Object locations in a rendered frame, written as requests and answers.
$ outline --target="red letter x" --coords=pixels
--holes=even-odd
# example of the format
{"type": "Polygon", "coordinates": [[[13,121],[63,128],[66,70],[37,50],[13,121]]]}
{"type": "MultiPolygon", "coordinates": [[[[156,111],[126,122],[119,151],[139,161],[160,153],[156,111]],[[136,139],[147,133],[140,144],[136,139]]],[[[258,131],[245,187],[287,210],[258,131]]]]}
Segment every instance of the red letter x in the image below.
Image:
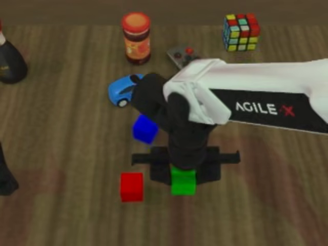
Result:
{"type": "Polygon", "coordinates": [[[285,105],[282,105],[279,111],[282,112],[282,110],[284,110],[284,115],[285,115],[285,116],[290,115],[290,116],[292,116],[292,117],[295,117],[295,114],[294,114],[294,112],[293,112],[293,106],[289,106],[289,107],[287,107],[287,106],[285,106],[285,105]]]}

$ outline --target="blue cube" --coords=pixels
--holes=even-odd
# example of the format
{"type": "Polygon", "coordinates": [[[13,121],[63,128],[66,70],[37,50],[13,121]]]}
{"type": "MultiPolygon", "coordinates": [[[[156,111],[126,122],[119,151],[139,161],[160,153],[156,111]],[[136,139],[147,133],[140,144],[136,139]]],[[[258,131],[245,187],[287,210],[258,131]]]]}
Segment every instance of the blue cube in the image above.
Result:
{"type": "Polygon", "coordinates": [[[140,115],[132,128],[133,137],[136,140],[151,144],[158,132],[158,126],[144,115],[140,115]]]}

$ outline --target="orange jar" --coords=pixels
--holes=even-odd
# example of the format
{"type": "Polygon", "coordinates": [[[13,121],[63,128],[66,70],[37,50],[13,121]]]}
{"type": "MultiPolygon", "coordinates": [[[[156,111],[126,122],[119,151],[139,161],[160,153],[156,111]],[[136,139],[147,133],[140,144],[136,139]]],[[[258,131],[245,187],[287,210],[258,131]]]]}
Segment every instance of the orange jar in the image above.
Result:
{"type": "Polygon", "coordinates": [[[135,65],[150,59],[150,19],[143,13],[132,12],[122,18],[125,51],[128,61],[135,65]]]}

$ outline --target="green block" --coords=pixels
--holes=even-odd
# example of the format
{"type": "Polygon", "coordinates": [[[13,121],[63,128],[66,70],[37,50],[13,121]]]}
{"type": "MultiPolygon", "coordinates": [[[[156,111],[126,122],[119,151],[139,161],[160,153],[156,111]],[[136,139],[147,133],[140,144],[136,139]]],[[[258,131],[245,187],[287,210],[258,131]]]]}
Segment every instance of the green block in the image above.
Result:
{"type": "Polygon", "coordinates": [[[174,196],[191,196],[196,193],[196,171],[184,171],[171,167],[171,194],[174,196]]]}

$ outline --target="table surface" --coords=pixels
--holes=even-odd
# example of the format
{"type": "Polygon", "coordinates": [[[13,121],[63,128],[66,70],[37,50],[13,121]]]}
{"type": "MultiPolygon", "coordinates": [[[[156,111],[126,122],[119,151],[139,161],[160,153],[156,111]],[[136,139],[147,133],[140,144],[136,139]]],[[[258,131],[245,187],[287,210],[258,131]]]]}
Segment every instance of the table surface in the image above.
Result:
{"type": "MultiPolygon", "coordinates": [[[[210,144],[241,152],[222,180],[172,197],[145,176],[145,201],[120,203],[121,172],[146,152],[131,126],[138,113],[112,106],[107,85],[131,73],[177,70],[166,50],[189,44],[229,63],[326,58],[328,26],[263,26],[254,52],[227,53],[219,26],[152,28],[152,58],[134,67],[120,27],[13,26],[28,78],[0,85],[0,139],[20,183],[0,198],[0,245],[328,245],[327,137],[230,123],[210,144]]],[[[165,145],[160,133],[156,144],[165,145]]]]}

